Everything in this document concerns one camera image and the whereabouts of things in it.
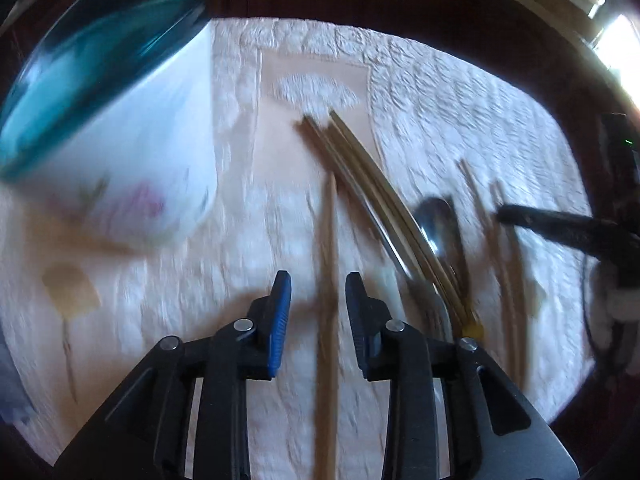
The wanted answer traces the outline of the metal spoon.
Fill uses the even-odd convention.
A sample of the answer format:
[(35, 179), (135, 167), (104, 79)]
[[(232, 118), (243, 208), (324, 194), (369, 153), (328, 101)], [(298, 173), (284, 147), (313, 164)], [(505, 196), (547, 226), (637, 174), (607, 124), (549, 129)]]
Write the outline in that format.
[(416, 206), (413, 214), (434, 255), (448, 273), (462, 304), (468, 304), (471, 292), (469, 270), (454, 207), (442, 197), (430, 196)]

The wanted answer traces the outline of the white floral utensil cup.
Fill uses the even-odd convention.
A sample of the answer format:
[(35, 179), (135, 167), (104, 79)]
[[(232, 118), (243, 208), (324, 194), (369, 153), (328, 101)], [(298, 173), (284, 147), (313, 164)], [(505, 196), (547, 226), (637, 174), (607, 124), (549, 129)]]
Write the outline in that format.
[(206, 0), (77, 0), (1, 107), (1, 180), (139, 252), (175, 245), (217, 189)]

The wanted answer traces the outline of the white quilted table cloth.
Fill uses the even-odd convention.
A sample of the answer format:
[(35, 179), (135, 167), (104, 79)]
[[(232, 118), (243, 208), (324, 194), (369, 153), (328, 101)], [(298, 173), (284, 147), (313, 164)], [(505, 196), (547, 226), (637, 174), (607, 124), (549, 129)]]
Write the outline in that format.
[[(405, 203), (454, 202), (485, 344), (506, 371), (499, 287), (458, 161), (483, 203), (589, 209), (560, 125), (531, 96), (425, 44), (295, 20), (218, 21), (212, 30), (217, 196), (183, 244), (127, 254), (1, 196), (1, 318), (34, 404), (18, 434), (54, 462), (160, 337), (205, 337), (291, 273), (280, 372), (247, 387), (256, 479), (314, 479), (318, 231), (328, 174), (296, 124), (335, 106)], [(420, 323), (367, 218), (337, 186), (338, 411), (335, 479), (381, 474), (388, 389), (356, 363), (344, 279), (358, 271), (393, 315)], [(582, 256), (516, 233), (525, 272), (529, 401), (555, 418), (591, 359), (582, 328)]]

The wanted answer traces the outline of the single wooden chopstick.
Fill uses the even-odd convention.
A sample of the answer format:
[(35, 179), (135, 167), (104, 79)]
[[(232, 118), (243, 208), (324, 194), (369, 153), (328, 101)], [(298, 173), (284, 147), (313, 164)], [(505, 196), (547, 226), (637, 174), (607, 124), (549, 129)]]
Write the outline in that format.
[(326, 177), (318, 231), (319, 277), (317, 298), (317, 390), (314, 408), (314, 478), (335, 479), (337, 472), (338, 411), (338, 292), (336, 241), (337, 186), (335, 174)]

